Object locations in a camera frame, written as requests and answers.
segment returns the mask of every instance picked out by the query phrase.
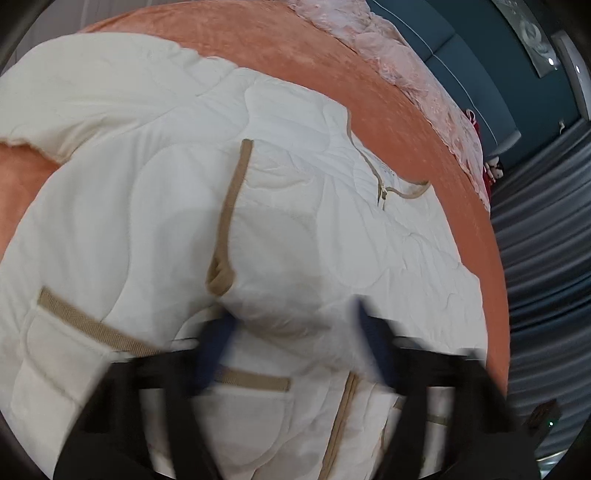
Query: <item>white fabric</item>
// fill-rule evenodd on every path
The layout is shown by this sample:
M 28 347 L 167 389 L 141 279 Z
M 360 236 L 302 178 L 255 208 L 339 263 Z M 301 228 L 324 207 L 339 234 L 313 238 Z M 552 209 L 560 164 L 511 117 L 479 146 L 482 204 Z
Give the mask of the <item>white fabric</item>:
M 216 301 L 206 271 L 244 138 L 254 150 L 230 228 L 236 281 L 222 303 L 248 331 L 224 363 L 293 386 L 218 385 L 199 400 L 228 480 L 316 480 L 349 369 L 365 380 L 329 478 L 370 475 L 395 396 L 371 381 L 355 294 L 438 351 L 486 348 L 479 282 L 460 263 L 434 192 L 389 193 L 377 205 L 346 109 L 317 92 L 146 35 L 80 34 L 11 68 L 0 111 L 0 140 L 67 161 L 0 263 L 0 410 L 49 476 L 116 355 L 37 307 L 41 287 L 174 348 L 183 325 Z M 353 142 L 386 186 L 411 188 Z M 147 401 L 152 454 L 170 473 L 157 395 Z

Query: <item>corrugated metal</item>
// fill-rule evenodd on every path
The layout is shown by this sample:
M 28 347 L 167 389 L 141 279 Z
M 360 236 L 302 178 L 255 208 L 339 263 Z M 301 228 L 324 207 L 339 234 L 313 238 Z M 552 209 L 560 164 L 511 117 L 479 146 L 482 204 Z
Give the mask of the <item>corrugated metal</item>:
M 583 120 L 500 183 L 491 209 L 511 317 L 508 400 L 563 416 L 537 451 L 567 449 L 591 411 L 591 127 Z

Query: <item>orange foam mattress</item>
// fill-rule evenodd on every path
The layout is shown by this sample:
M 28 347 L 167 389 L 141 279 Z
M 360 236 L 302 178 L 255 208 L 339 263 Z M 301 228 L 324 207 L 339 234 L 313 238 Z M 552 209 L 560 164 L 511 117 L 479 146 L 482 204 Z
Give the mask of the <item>orange foam mattress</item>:
M 265 0 L 187 2 L 138 10 L 88 27 L 156 35 L 297 83 L 345 105 L 361 141 L 399 175 L 435 187 L 462 261 L 480 279 L 487 367 L 506 389 L 509 317 L 489 216 L 456 159 L 419 110 L 356 53 Z M 27 206 L 57 168 L 27 147 L 0 145 L 0 257 Z

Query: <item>pink lace fabric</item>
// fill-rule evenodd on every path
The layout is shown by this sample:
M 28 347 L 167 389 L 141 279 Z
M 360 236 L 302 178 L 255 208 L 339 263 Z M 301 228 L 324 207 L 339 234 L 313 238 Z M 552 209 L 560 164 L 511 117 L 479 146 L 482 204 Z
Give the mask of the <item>pink lace fabric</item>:
M 490 212 L 482 178 L 482 147 L 474 127 L 396 27 L 372 13 L 365 0 L 281 1 L 357 52 L 384 80 L 400 88 L 456 157 Z

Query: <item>beige trim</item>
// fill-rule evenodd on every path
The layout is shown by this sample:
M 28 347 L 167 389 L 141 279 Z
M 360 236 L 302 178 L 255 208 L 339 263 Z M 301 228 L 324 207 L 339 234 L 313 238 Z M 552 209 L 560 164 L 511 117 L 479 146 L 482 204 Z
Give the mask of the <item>beige trim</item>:
M 330 431 L 330 437 L 324 458 L 322 459 L 322 468 L 318 475 L 318 480 L 326 480 L 329 477 L 330 470 L 335 464 L 337 453 L 339 452 L 340 444 L 343 440 L 343 434 L 345 432 L 345 423 L 349 417 L 349 409 L 357 384 L 359 383 L 359 377 L 353 372 L 349 373 L 347 381 L 345 382 L 345 391 L 340 399 L 339 408 L 336 412 L 335 422 L 333 423 L 332 430 Z
M 378 179 L 378 203 L 377 203 L 377 205 L 379 205 L 380 198 L 381 199 L 386 198 L 386 192 L 384 190 L 384 181 L 382 180 L 382 177 L 379 176 L 378 170 L 376 170 L 376 168 L 374 167 L 374 164 L 372 164 L 369 161 L 369 158 L 366 157 L 365 154 L 360 149 L 357 148 L 357 146 L 355 145 L 355 142 L 353 142 L 353 134 L 351 131 L 351 112 L 349 111 L 348 108 L 347 108 L 347 136 L 349 137 L 349 140 L 351 141 L 351 145 L 353 145 L 355 150 L 357 150 L 359 152 L 359 155 L 361 155 L 363 157 L 363 159 L 365 160 L 365 163 L 367 163 L 367 165 L 371 169 L 371 173 L 373 173 L 374 176 L 376 177 L 376 179 Z
M 355 142 L 353 142 L 353 134 L 351 131 L 351 112 L 348 109 L 347 109 L 347 136 L 349 137 L 349 140 L 351 141 L 351 145 L 353 145 L 355 150 L 357 150 L 359 152 L 359 154 L 363 157 L 363 159 L 365 160 L 365 163 L 367 163 L 367 165 L 371 169 L 371 172 L 374 174 L 374 176 L 378 180 L 378 205 L 379 205 L 380 199 L 382 199 L 382 200 L 386 199 L 386 192 L 394 192 L 394 193 L 400 195 L 402 198 L 410 200 L 410 199 L 419 198 L 431 186 L 431 182 L 428 180 L 414 182 L 414 181 L 405 180 L 402 177 L 400 177 L 400 175 L 399 175 L 399 177 L 401 179 L 403 179 L 405 182 L 410 183 L 412 185 L 418 185 L 421 188 L 419 188 L 416 192 L 402 193 L 399 190 L 395 189 L 394 187 L 384 187 L 384 181 L 382 180 L 382 177 L 379 175 L 378 170 L 374 167 L 374 164 L 372 164 L 370 162 L 369 158 L 366 157 L 365 154 L 360 149 L 357 148 L 357 146 L 355 145 Z
M 236 368 L 221 367 L 216 373 L 218 383 L 234 387 L 250 388 L 251 390 L 266 390 L 272 392 L 289 392 L 291 378 L 272 377 L 271 375 L 253 374 Z
M 418 188 L 416 191 L 414 191 L 412 193 L 402 193 L 401 191 L 395 189 L 394 187 L 386 187 L 386 192 L 394 192 L 394 193 L 400 195 L 403 199 L 412 200 L 412 199 L 418 199 L 431 186 L 431 182 L 428 180 L 420 181 L 418 183 L 411 182 L 411 181 L 407 181 L 407 182 L 411 183 L 412 185 L 417 185 L 420 188 Z
M 162 352 L 162 350 L 154 346 L 147 345 L 85 315 L 65 300 L 55 296 L 47 287 L 41 289 L 37 304 L 65 324 L 96 342 L 112 348 L 115 352 L 127 352 L 137 357 L 156 355 Z M 215 380 L 221 384 L 249 388 L 250 390 L 288 392 L 291 388 L 291 379 L 289 377 L 254 374 L 228 367 L 220 367 Z
M 56 297 L 46 287 L 41 289 L 37 304 L 62 322 L 97 342 L 111 347 L 115 352 L 129 352 L 133 356 L 149 356 L 160 352 L 156 347 L 142 343 L 85 315 L 66 301 Z
M 236 206 L 238 193 L 246 177 L 248 163 L 252 154 L 252 140 L 242 140 L 240 147 L 240 158 L 238 165 L 234 170 L 234 175 L 230 181 L 226 198 L 222 205 L 222 213 L 217 225 L 217 240 L 213 251 L 212 262 L 209 264 L 207 271 L 206 285 L 207 289 L 212 295 L 221 297 L 228 290 L 230 290 L 236 277 L 236 272 L 232 269 L 228 253 L 228 237 L 230 235 L 230 223 L 232 221 L 232 214 Z
M 396 399 L 396 403 L 394 404 L 394 408 L 396 408 L 396 410 L 402 410 L 403 406 L 404 398 L 398 397 Z M 439 415 L 431 415 L 430 413 L 427 413 L 427 421 L 430 423 L 437 423 L 438 425 L 443 425 L 444 427 L 447 427 L 447 419 Z

